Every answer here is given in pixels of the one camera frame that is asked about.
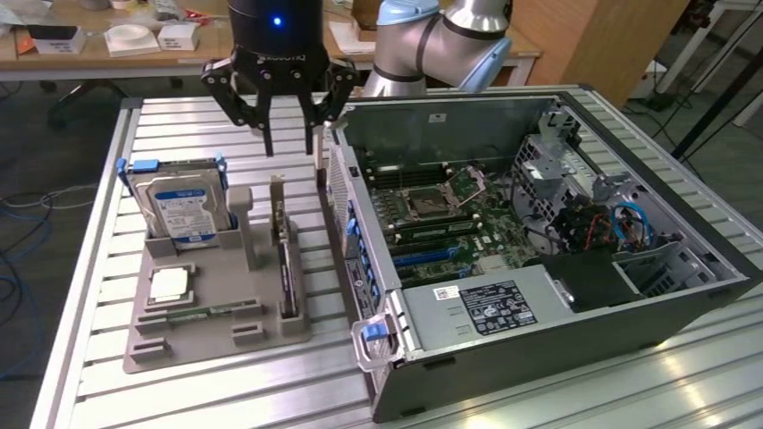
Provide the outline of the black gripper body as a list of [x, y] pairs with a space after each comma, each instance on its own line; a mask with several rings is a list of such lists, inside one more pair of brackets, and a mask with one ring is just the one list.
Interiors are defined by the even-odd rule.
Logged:
[[233, 70], [272, 95], [308, 93], [328, 69], [322, 2], [228, 1]]

